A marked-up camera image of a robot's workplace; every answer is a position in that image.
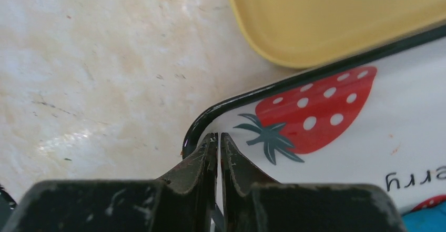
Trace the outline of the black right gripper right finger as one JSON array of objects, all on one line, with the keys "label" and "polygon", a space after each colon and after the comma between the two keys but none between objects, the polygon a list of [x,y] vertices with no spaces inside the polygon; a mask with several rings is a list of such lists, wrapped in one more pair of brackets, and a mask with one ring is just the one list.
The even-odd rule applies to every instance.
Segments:
[{"label": "black right gripper right finger", "polygon": [[390,197],[367,184],[282,184],[222,133],[227,231],[405,231]]}]

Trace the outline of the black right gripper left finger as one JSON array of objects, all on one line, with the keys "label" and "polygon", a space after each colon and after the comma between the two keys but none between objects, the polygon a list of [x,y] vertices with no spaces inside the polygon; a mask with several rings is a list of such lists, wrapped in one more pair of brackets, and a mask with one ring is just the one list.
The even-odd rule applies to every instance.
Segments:
[{"label": "black right gripper left finger", "polygon": [[3,231],[209,231],[218,138],[150,180],[47,180],[24,195]]}]

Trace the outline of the white strawberry enamel tray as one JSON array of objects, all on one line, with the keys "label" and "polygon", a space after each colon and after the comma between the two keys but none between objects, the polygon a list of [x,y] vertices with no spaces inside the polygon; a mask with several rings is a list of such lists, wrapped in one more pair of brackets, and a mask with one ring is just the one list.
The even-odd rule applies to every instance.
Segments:
[{"label": "white strawberry enamel tray", "polygon": [[445,26],[229,98],[190,126],[281,183],[372,184],[401,213],[445,202]]}]

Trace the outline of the blue play dough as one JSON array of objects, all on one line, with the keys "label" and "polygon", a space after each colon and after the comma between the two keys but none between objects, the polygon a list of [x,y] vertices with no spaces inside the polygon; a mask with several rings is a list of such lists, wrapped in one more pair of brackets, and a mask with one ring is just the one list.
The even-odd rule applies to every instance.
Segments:
[{"label": "blue play dough", "polygon": [[409,232],[445,232],[445,202],[402,217]]}]

